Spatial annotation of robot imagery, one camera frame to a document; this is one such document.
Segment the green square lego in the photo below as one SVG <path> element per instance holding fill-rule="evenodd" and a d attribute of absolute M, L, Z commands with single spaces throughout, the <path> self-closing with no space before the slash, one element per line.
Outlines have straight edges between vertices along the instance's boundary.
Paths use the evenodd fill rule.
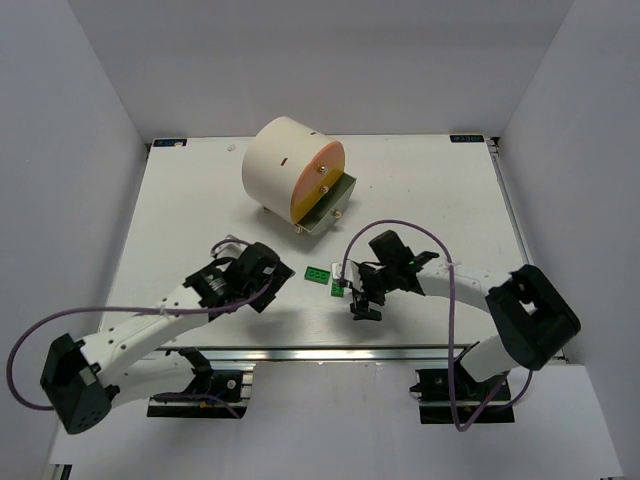
<path fill-rule="evenodd" d="M 333 281 L 331 284 L 330 294 L 332 297 L 343 298 L 345 285 L 340 281 Z"/>

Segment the green long lego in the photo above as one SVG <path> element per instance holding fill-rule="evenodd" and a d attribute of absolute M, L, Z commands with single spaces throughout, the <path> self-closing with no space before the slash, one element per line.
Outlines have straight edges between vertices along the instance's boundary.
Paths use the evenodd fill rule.
<path fill-rule="evenodd" d="M 304 273 L 306 281 L 328 285 L 331 281 L 331 272 L 316 267 L 308 266 Z"/>

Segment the yellow drawer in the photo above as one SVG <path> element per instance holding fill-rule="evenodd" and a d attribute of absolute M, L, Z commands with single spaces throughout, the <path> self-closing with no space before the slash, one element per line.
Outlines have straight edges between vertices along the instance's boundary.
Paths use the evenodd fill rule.
<path fill-rule="evenodd" d="M 343 171 L 337 169 L 330 170 L 326 174 L 316 170 L 305 171 L 293 190 L 290 205 L 291 220 L 294 223 L 299 222 L 342 175 Z"/>

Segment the cream round drawer cabinet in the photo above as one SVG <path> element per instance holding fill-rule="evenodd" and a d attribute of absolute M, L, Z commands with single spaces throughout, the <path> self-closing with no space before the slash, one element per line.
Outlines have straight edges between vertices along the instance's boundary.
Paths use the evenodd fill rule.
<path fill-rule="evenodd" d="M 289 117 L 272 120 L 245 151 L 241 167 L 245 192 L 298 229 L 290 215 L 294 187 L 312 156 L 332 141 L 337 140 Z"/>

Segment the orange top drawer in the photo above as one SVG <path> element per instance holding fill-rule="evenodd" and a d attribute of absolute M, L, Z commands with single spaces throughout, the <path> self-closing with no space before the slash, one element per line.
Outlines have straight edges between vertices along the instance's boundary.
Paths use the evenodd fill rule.
<path fill-rule="evenodd" d="M 322 187 L 331 188 L 344 173 L 344 168 L 344 147 L 340 142 L 332 141 L 312 156 L 298 178 L 295 192 L 305 196 Z"/>

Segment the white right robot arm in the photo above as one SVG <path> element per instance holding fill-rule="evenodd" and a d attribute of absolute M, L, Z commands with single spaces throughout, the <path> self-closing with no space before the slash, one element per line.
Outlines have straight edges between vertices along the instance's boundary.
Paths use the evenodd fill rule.
<path fill-rule="evenodd" d="M 387 230 L 370 241 L 376 259 L 345 259 L 332 266 L 336 282 L 352 292 L 356 320 L 378 321 L 394 291 L 446 298 L 487 313 L 496 335 L 469 347 L 453 361 L 454 375 L 479 384 L 514 368 L 538 371 L 581 330 L 577 315 L 546 275 L 525 264 L 512 272 L 455 265 L 437 253 L 414 253 Z"/>

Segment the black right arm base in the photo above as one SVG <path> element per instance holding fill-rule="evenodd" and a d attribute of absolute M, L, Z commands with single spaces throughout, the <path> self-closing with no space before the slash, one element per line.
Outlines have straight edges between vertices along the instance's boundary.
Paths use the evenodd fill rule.
<path fill-rule="evenodd" d="M 409 388 L 409 394 L 419 403 L 420 422 L 423 425 L 453 424 L 448 389 L 448 371 L 444 369 L 421 369 L 416 371 L 417 382 Z M 488 406 L 478 416 L 476 424 L 512 424 L 515 422 L 511 401 L 511 389 L 507 380 L 499 382 L 500 376 L 472 384 L 466 380 L 455 381 L 457 413 L 461 424 L 467 423 L 477 407 L 489 397 L 491 391 L 500 388 Z"/>

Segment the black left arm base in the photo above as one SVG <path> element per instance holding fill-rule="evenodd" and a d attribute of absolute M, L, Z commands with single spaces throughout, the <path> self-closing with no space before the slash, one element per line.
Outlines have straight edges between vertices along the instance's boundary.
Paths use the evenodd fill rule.
<path fill-rule="evenodd" d="M 248 370 L 213 367 L 196 348 L 170 350 L 190 365 L 192 379 L 183 391 L 163 392 L 149 400 L 150 418 L 233 419 L 244 417 L 251 396 Z"/>

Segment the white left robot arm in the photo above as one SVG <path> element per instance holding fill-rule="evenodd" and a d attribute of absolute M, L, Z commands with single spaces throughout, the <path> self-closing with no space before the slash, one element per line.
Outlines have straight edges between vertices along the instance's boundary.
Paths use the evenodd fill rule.
<path fill-rule="evenodd" d="M 268 246 L 248 244 L 187 276 L 155 308 L 134 308 L 130 319 L 78 340 L 55 339 L 40 384 L 65 431 L 83 433 L 113 408 L 147 397 L 224 402 L 228 383 L 197 348 L 154 351 L 244 306 L 262 312 L 294 274 Z"/>

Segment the blue label sticker right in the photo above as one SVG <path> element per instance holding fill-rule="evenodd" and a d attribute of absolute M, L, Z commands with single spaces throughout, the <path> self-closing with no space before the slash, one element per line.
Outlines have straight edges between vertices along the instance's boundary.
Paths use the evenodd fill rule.
<path fill-rule="evenodd" d="M 450 134 L 452 143 L 484 143 L 485 138 L 481 134 Z"/>

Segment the blue label sticker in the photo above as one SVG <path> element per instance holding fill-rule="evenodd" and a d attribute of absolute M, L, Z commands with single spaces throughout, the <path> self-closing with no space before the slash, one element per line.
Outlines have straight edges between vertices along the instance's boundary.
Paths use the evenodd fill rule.
<path fill-rule="evenodd" d="M 153 148 L 175 148 L 187 145 L 186 138 L 159 138 L 155 139 L 151 146 Z"/>
<path fill-rule="evenodd" d="M 484 143 L 485 138 L 481 134 L 450 134 L 452 143 Z"/>

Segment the blue label sticker left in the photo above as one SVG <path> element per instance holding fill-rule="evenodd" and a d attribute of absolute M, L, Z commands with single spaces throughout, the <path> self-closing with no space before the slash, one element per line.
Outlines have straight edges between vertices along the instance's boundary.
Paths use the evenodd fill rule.
<path fill-rule="evenodd" d="M 155 139 L 151 146 L 153 148 L 175 148 L 187 145 L 186 138 L 159 138 Z"/>

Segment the aluminium front rail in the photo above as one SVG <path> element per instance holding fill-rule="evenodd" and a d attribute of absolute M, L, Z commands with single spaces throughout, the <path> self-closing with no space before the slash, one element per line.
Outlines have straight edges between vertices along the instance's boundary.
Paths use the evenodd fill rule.
<path fill-rule="evenodd" d="M 368 347 L 368 348 L 197 348 L 160 347 L 137 354 L 135 361 L 151 356 L 168 356 L 174 352 L 192 355 L 198 352 L 210 362 L 279 362 L 279 361 L 446 361 L 448 350 L 438 347 Z"/>

